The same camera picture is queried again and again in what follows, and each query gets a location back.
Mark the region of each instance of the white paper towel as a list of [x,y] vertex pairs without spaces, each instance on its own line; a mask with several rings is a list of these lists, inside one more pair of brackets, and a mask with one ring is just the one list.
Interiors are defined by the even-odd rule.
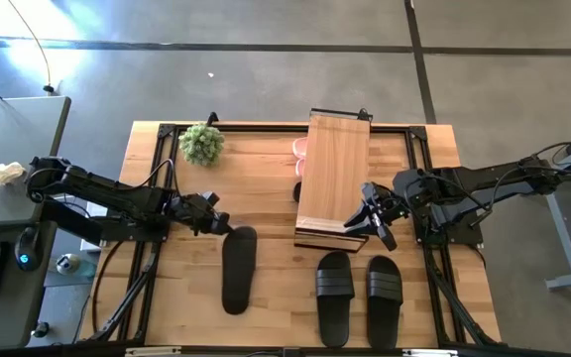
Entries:
[[18,178],[24,173],[24,171],[24,167],[17,162],[9,165],[0,164],[0,187]]

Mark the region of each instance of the flip flop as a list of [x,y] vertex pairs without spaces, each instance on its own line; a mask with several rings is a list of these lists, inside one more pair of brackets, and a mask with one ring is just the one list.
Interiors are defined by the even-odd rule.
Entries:
[[316,270],[316,309],[321,341],[327,347],[343,347],[349,339],[349,303],[354,282],[345,252],[327,254]]
[[398,266],[387,257],[372,258],[367,267],[367,337],[372,348],[396,348],[401,305]]
[[224,239],[222,305],[230,314],[240,314],[248,307],[256,256],[257,231],[253,227],[238,227]]

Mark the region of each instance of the wooden board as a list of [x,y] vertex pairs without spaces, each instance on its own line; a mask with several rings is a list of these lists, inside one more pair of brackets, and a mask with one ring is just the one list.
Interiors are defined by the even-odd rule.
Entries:
[[[147,177],[159,124],[134,123],[121,181],[134,184]],[[459,166],[452,127],[428,125],[426,130],[433,164]],[[297,208],[291,195],[297,178],[291,143],[301,134],[225,133],[225,136],[225,151],[218,167],[200,168],[178,160],[177,174],[183,192],[217,192],[221,197],[217,207],[231,214],[233,226],[249,224],[259,232],[251,304],[245,313],[237,316],[227,314],[221,306],[223,237],[193,237],[188,228],[176,224],[163,247],[146,342],[149,345],[322,346],[318,337],[314,272],[326,252],[292,245]],[[391,184],[394,175],[406,169],[404,138],[372,134],[369,179]],[[410,219],[394,222],[392,231],[399,245],[393,252],[387,252],[383,243],[373,238],[358,254],[350,254],[356,297],[351,303],[347,346],[368,347],[365,270],[376,255],[394,259],[402,273],[404,304],[400,311],[398,347],[437,345],[424,262],[414,242]],[[107,266],[98,294],[99,325],[124,295],[133,250],[134,244],[123,244]],[[107,252],[104,249],[101,264]],[[481,260],[464,246],[451,246],[451,259],[460,300],[484,330],[499,339]],[[136,311],[140,311],[138,301]],[[444,310],[449,336],[453,336],[446,303]],[[132,315],[132,333],[138,315]],[[91,335],[90,317],[91,308],[88,308],[81,328],[83,337]]]
[[310,116],[297,235],[345,232],[343,223],[358,209],[367,181],[369,132],[368,121]]

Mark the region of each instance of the computer mouse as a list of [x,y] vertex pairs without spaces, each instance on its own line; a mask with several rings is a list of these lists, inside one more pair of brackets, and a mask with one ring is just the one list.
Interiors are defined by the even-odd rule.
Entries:
[[19,269],[25,272],[36,270],[41,264],[39,231],[36,227],[26,227],[15,243],[15,259]]

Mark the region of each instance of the green succulent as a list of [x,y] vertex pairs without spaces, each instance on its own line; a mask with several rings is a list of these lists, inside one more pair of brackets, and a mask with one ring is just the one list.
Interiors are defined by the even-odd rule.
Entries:
[[223,144],[224,136],[219,130],[206,124],[193,125],[179,137],[184,159],[194,165],[211,166],[217,163]]

